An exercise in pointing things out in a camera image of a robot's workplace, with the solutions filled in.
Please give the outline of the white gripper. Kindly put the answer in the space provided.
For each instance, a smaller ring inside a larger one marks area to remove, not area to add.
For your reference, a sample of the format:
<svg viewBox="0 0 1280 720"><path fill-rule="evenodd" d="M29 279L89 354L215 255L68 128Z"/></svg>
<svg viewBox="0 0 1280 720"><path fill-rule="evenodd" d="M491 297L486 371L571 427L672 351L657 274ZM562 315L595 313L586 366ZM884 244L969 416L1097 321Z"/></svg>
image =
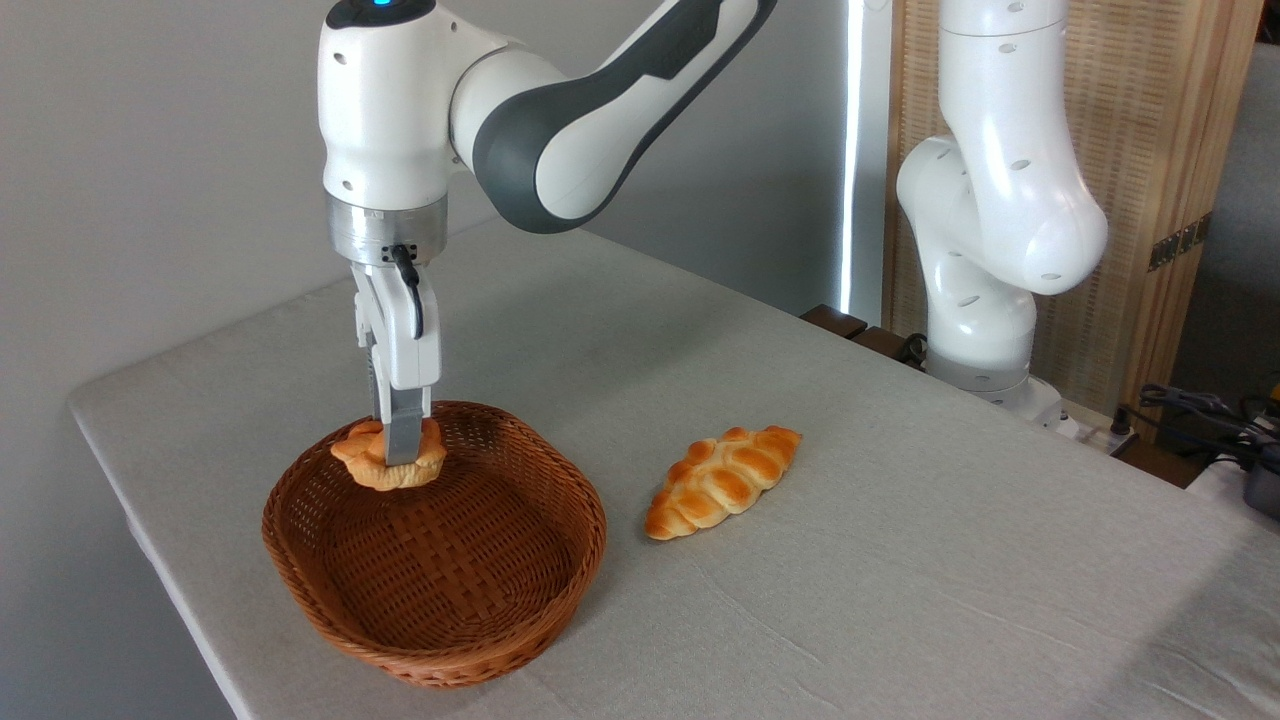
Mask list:
<svg viewBox="0 0 1280 720"><path fill-rule="evenodd" d="M426 268L419 283L396 266L355 263L358 345L370 351L372 416L387 421L387 465L416 462L430 387L442 377L440 322Z"/></svg>

